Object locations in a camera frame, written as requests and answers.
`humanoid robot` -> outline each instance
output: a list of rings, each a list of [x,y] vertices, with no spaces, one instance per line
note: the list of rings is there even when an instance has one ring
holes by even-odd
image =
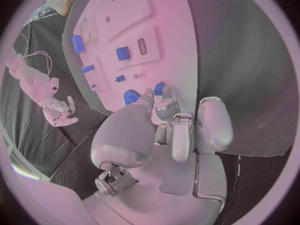
[[[47,121],[54,127],[62,127],[78,122],[77,117],[69,118],[75,112],[71,96],[67,97],[69,106],[64,101],[53,97],[59,89],[59,80],[29,67],[25,58],[14,49],[5,65],[15,79],[19,79],[21,89],[39,106],[42,107]]]
[[[147,88],[108,117],[93,139],[91,159],[104,172],[95,180],[99,191],[83,204],[103,224],[208,225],[224,207],[226,174],[215,154],[233,139],[224,103],[202,99],[194,125],[194,114],[180,112],[169,86],[162,96],[155,106],[158,129],[151,121],[154,93]]]

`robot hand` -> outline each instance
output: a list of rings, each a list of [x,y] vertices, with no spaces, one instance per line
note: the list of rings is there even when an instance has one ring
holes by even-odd
[[[67,97],[69,106],[64,101],[58,101],[53,96],[46,97],[42,101],[45,118],[54,127],[68,126],[77,123],[77,117],[69,118],[75,112],[75,104],[71,96]]]

